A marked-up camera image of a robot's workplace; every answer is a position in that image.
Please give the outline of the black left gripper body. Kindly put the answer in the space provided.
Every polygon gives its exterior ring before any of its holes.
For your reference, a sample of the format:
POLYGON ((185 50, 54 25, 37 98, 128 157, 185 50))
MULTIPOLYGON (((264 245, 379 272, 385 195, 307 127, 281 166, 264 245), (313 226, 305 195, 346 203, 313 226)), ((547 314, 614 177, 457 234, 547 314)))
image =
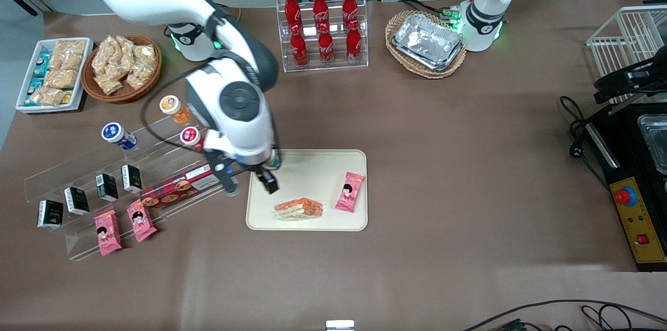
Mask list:
POLYGON ((625 73, 628 88, 632 93, 658 94, 666 92, 666 62, 653 60, 640 69, 625 73))

